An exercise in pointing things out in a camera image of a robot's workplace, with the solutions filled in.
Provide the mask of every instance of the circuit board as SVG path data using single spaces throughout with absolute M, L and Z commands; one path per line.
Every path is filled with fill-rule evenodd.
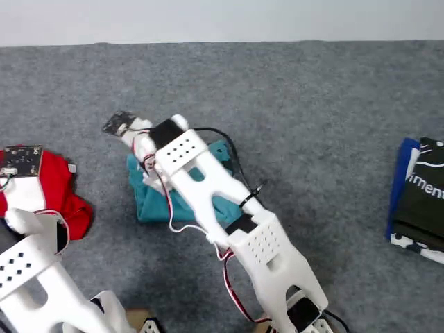
M 3 150 L 0 178 L 13 171 L 14 177 L 39 176 L 42 163 L 42 146 L 9 146 Z
M 121 137 L 131 126 L 137 117 L 126 111 L 118 111 L 110 120 L 102 127 L 102 131 L 111 135 Z

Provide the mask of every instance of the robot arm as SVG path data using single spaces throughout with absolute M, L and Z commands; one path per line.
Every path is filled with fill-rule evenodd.
M 60 263 L 60 256 L 47 237 L 38 216 L 25 210 L 6 212 L 8 225 L 0 225 L 0 308 L 20 333 L 54 332 L 64 323 L 66 333 L 135 333 L 125 310 L 111 291 L 95 298 L 106 307 L 102 312 L 87 300 Z M 26 283 L 36 279 L 46 291 L 47 301 L 37 304 Z
M 120 136 L 132 148 L 148 174 L 149 185 L 161 193 L 161 185 L 167 191 L 173 187 L 180 193 L 211 244 L 229 248 L 236 255 L 249 274 L 271 325 L 279 333 L 318 332 L 316 326 L 328 305 L 327 298 L 276 215 L 223 168 L 182 116 L 173 116 L 142 131 L 139 125 L 149 122 L 134 116 L 130 119 L 128 115 L 115 114 L 104 131 Z M 203 181 L 191 178 L 188 171 L 193 168 L 205 176 Z M 240 205 L 244 211 L 226 230 L 216 220 L 212 206 L 215 195 Z M 289 290 L 296 292 L 289 296 Z M 327 323 L 323 327 L 327 327 L 323 332 L 330 332 Z

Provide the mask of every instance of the gray carpet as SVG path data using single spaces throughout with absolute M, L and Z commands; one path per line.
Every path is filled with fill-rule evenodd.
M 404 137 L 444 139 L 444 42 L 152 44 L 0 49 L 1 145 L 43 144 L 78 165 L 95 206 L 64 265 L 87 296 L 112 289 L 173 332 L 250 332 L 194 231 L 140 225 L 116 110 L 181 113 L 232 135 L 262 192 L 353 332 L 441 332 L 444 266 L 384 239 Z M 205 137 L 208 140 L 216 137 Z M 246 274 L 230 265 L 247 308 Z

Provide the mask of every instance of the red cloth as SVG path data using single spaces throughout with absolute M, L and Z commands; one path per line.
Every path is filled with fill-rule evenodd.
M 68 223 L 70 239 L 81 239 L 85 236 L 92 219 L 92 208 L 71 188 L 72 173 L 68 162 L 59 155 L 43 151 L 39 180 L 43 189 L 46 210 L 56 210 Z M 0 216 L 4 216 L 8 204 L 0 192 Z

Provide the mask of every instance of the white wall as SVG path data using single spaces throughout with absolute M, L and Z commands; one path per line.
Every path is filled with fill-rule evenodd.
M 3 0 L 0 46 L 444 39 L 444 0 Z

